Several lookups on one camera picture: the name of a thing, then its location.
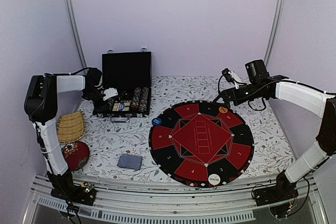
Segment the orange round blind button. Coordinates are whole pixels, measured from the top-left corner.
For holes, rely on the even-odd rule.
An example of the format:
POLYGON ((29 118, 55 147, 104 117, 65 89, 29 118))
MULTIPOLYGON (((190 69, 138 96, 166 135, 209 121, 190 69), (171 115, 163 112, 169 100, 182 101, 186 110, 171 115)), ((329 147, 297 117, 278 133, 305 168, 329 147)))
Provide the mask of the orange round blind button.
POLYGON ((220 106, 220 107, 218 108, 218 110, 219 110, 219 112, 222 113, 222 114, 228 112, 228 108, 225 108, 225 107, 223 107, 223 106, 220 106))

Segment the blue small blind button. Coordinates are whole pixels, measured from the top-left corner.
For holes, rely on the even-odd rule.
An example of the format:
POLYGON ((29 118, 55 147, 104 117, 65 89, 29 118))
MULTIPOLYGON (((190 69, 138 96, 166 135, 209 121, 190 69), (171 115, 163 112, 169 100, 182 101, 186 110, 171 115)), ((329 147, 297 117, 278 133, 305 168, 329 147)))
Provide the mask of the blue small blind button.
POLYGON ((152 120, 152 125, 153 126, 160 126, 162 124, 162 119, 161 118, 154 118, 152 120))

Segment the white blue dealer button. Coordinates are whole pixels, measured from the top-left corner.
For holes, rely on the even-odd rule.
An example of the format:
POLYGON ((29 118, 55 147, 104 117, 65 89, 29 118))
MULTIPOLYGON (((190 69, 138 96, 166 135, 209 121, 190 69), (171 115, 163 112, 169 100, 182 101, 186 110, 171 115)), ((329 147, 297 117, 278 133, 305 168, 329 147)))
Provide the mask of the white blue dealer button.
POLYGON ((217 174, 210 174, 209 177, 208 177, 208 182, 211 185, 215 186, 215 185, 218 185, 221 182, 221 178, 217 174))

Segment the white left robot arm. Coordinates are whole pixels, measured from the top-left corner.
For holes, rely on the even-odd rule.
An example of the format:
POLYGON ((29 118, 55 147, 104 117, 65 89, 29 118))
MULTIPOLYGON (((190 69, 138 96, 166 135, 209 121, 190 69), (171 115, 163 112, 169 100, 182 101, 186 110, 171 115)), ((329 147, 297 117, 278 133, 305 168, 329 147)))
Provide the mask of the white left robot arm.
POLYGON ((65 178, 69 172, 60 148, 56 130, 58 94, 82 91, 86 100, 104 106, 109 98, 118 95, 116 88, 103 87, 103 75, 97 68, 86 68, 74 73, 46 73, 34 75, 28 86, 24 110, 32 122, 47 166, 48 175, 65 178))

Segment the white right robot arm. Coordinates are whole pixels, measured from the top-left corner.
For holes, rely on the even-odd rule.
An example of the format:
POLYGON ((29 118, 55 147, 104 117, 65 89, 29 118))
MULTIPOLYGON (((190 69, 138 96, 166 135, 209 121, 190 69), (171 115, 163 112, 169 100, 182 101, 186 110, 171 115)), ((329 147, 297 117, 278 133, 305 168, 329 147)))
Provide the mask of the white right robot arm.
POLYGON ((276 201, 291 194, 291 184, 317 170, 335 155, 335 93, 322 91, 283 75, 271 76, 264 61, 245 64, 248 83, 232 70, 224 69, 222 77, 234 86, 219 90, 226 105, 239 105, 256 99, 274 99, 272 107, 289 138, 297 159, 280 175, 271 190, 276 201))

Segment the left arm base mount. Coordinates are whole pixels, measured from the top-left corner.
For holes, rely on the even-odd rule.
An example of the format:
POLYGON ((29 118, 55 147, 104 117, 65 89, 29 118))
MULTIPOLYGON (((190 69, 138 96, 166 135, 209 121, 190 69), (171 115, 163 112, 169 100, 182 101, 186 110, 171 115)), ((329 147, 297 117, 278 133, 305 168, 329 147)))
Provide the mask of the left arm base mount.
POLYGON ((84 182, 75 185, 73 182, 52 182, 53 189, 51 195, 55 198, 63 199, 71 203, 93 206, 97 191, 94 184, 84 182))

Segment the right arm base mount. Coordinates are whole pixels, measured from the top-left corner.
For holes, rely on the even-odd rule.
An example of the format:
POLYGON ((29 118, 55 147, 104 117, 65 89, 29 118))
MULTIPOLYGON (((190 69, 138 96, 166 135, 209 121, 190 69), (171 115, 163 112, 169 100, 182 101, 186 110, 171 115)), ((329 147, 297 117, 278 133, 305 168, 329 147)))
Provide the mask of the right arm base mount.
POLYGON ((257 206, 275 204, 287 200, 285 204, 279 204, 269 208, 270 213, 277 219, 287 218, 289 216, 298 195, 296 182, 291 183, 284 173, 276 177, 275 185, 266 186, 258 184, 251 190, 251 196, 257 206))

